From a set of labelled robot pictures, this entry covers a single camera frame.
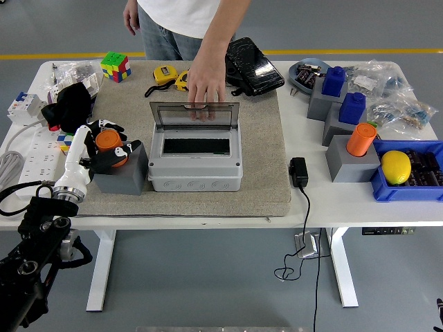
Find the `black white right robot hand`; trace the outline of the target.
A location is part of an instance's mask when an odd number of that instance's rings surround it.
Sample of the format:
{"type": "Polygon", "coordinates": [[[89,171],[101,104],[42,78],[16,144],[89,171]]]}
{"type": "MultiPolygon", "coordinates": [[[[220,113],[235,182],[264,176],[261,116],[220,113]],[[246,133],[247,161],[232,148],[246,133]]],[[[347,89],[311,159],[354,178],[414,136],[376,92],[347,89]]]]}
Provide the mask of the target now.
{"type": "MultiPolygon", "coordinates": [[[[443,324],[443,300],[441,298],[437,298],[436,300],[437,305],[437,311],[439,314],[439,319],[441,324],[443,324]]],[[[434,332],[443,332],[442,327],[434,326],[433,327],[434,332]]]]}

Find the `person's right hand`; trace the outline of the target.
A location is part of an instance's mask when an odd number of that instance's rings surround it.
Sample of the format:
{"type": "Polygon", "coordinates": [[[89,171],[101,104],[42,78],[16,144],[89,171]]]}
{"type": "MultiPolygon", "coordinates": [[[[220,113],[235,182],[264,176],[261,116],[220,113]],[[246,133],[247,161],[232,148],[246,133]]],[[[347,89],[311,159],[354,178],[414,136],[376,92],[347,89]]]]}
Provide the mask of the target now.
{"type": "Polygon", "coordinates": [[[138,4],[137,2],[128,2],[123,10],[123,21],[126,29],[133,36],[140,30],[138,4]]]}

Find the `person's left hand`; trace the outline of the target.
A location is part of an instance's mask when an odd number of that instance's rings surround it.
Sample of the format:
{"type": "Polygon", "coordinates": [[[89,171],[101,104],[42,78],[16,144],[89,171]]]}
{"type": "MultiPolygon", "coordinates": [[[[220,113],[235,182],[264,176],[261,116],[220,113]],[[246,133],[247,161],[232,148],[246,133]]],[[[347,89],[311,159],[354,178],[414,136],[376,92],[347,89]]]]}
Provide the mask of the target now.
{"type": "Polygon", "coordinates": [[[188,71],[188,102],[193,104],[225,102],[226,65],[224,56],[198,54],[188,71]]]}

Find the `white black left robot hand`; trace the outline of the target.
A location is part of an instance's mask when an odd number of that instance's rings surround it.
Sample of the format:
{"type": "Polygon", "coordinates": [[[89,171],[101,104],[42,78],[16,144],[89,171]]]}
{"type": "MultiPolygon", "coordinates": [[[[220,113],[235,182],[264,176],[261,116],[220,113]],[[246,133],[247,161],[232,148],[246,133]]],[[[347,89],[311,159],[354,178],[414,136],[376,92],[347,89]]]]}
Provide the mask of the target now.
{"type": "Polygon", "coordinates": [[[141,146],[141,141],[134,140],[121,147],[99,152],[95,139],[106,129],[115,131],[118,138],[126,137],[121,126],[108,120],[86,123],[76,130],[64,164],[64,173],[53,187],[54,199],[83,201],[87,185],[92,181],[94,174],[124,161],[141,146]]]}

